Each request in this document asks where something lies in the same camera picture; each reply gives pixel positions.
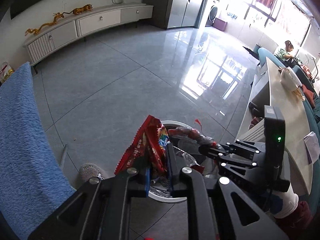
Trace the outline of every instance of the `knitted slipper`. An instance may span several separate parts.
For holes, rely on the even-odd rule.
[[[81,179],[86,182],[92,177],[98,177],[100,179],[111,178],[102,168],[93,163],[85,163],[79,169]]]

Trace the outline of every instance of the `tiled floor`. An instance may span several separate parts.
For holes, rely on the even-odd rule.
[[[214,28],[161,30],[121,26],[77,41],[38,64],[34,91],[57,160],[68,144],[64,174],[96,163],[110,176],[151,114],[195,126],[216,141],[234,140],[257,60]],[[186,203],[133,199],[130,239],[188,239]]]

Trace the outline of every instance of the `silver screw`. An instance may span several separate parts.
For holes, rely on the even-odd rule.
[[[89,179],[89,182],[90,182],[90,184],[95,185],[100,182],[100,179],[98,177],[93,177],[93,178]]]
[[[185,173],[185,174],[189,174],[189,173],[192,172],[192,169],[189,168],[189,167],[183,167],[183,168],[182,168],[182,172]]]
[[[219,182],[223,185],[227,185],[230,182],[230,179],[228,179],[227,177],[220,177]]]
[[[128,168],[128,169],[127,169],[127,173],[129,173],[129,174],[136,174],[136,173],[137,173],[137,169],[136,169],[136,168]]]

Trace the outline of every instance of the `teal sofa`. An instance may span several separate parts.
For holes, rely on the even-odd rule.
[[[263,66],[267,57],[279,67],[285,67],[280,60],[278,60],[270,51],[265,48],[258,49],[258,55],[260,60],[260,65]],[[314,99],[316,108],[312,109],[311,105],[307,100],[303,102],[303,106],[306,111],[310,131],[313,131],[320,142],[320,99],[315,93],[315,90],[310,83],[308,77],[305,75],[304,71],[299,67],[295,66],[293,71],[296,73],[297,77],[300,79],[301,83],[304,84],[307,89],[314,92]],[[310,195],[299,196],[299,200],[305,200],[308,202],[311,213],[314,215],[320,205],[320,160],[318,159],[313,164],[313,177],[312,177],[312,187]]]

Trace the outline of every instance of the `red cushion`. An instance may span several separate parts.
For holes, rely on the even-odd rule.
[[[302,91],[306,96],[308,102],[310,103],[312,109],[315,108],[315,102],[313,101],[313,92],[306,88],[305,85],[302,84]]]

